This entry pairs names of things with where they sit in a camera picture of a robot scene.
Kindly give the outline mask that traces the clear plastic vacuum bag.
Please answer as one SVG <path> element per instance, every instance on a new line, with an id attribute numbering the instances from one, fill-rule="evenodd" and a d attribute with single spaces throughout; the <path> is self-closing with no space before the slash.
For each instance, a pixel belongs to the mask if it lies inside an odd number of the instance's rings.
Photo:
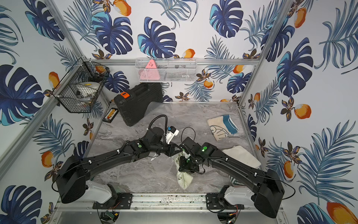
<path id="1" fill-rule="evenodd" d="M 182 156 L 186 159 L 188 154 L 181 152 L 169 158 L 164 155 L 151 158 L 155 173 L 153 179 L 159 181 L 164 192 L 184 192 L 193 182 L 194 178 L 190 174 L 179 171 Z"/>

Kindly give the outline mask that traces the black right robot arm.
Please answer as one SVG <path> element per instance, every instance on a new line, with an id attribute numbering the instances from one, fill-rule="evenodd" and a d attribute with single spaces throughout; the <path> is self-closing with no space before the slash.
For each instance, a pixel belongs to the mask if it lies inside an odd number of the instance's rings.
<path id="1" fill-rule="evenodd" d="M 196 173 L 200 165 L 218 169 L 253 192 L 251 201 L 259 212 L 270 218 L 277 217 L 281 203 L 287 197 L 284 197 L 283 181 L 275 171 L 250 167 L 208 142 L 200 145 L 189 137 L 176 147 L 189 155 L 180 161 L 180 171 Z"/>

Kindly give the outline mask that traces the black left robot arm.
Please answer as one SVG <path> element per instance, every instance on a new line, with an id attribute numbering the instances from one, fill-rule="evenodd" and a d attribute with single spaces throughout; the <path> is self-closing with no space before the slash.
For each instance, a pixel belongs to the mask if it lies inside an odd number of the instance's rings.
<path id="1" fill-rule="evenodd" d="M 126 141 L 117 150 L 86 158 L 72 155 L 53 180 L 61 202 L 72 203 L 80 199 L 90 190 L 91 178 L 116 166 L 147 158 L 150 153 L 168 157 L 180 153 L 180 147 L 172 142 L 178 133 L 179 130 L 173 126 L 161 129 L 149 125 L 142 138 Z"/>

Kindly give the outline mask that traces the white folded towel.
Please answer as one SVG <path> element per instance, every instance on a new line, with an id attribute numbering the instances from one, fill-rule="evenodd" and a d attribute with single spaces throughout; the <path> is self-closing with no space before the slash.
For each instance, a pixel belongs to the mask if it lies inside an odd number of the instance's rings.
<path id="1" fill-rule="evenodd" d="M 235 146 L 230 149 L 224 149 L 222 152 L 252 168 L 258 169 L 261 166 L 261 162 L 242 146 Z"/>

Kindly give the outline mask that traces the cream and teal folded towel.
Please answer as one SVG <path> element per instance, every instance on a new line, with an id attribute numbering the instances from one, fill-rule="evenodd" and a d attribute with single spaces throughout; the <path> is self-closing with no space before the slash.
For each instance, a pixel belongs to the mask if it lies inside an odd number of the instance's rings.
<path id="1" fill-rule="evenodd" d="M 219 141 L 238 133 L 238 127 L 229 114 L 207 120 L 207 124 L 214 138 Z"/>

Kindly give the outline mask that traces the black plastic tool case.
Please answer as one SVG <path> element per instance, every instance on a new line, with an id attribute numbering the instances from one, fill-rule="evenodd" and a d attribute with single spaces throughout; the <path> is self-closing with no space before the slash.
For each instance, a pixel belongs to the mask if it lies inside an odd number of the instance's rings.
<path id="1" fill-rule="evenodd" d="M 129 127 L 144 118 L 147 107 L 152 102 L 163 102 L 160 83 L 141 83 L 114 98 L 114 103 L 124 123 Z"/>

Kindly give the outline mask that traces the small black orange box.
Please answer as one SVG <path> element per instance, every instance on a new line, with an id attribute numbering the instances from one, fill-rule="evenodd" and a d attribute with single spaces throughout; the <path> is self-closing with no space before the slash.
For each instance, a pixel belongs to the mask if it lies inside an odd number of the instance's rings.
<path id="1" fill-rule="evenodd" d="M 117 108 L 111 108 L 103 118 L 103 122 L 112 123 L 118 112 Z"/>

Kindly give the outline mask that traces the pink triangle object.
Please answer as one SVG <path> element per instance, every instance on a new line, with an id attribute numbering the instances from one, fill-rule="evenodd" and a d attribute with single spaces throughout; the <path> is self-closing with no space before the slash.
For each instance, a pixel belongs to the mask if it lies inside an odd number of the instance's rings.
<path id="1" fill-rule="evenodd" d="M 153 82 L 160 80 L 159 70 L 154 59 L 151 59 L 144 69 L 139 70 L 141 82 Z"/>

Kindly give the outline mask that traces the aluminium front rail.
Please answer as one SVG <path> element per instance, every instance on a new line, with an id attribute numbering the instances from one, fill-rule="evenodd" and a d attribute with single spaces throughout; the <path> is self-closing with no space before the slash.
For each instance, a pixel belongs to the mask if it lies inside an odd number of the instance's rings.
<path id="1" fill-rule="evenodd" d="M 219 200 L 224 199 L 218 193 L 133 193 L 120 195 L 119 205 L 114 208 L 97 205 L 96 202 L 76 201 L 63 204 L 58 202 L 55 210 L 58 212 L 92 212 L 92 211 L 128 211 L 128 212 L 209 212 L 221 209 Z"/>

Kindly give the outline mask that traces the clear wall-mounted tray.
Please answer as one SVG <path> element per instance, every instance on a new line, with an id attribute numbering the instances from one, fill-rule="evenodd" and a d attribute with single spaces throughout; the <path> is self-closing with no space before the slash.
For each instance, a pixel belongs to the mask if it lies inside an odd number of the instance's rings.
<path id="1" fill-rule="evenodd" d="M 144 69 L 151 58 L 138 58 L 135 69 Z M 160 80 L 153 83 L 163 82 L 192 82 L 196 80 L 197 60 L 195 58 L 155 58 L 159 70 Z"/>

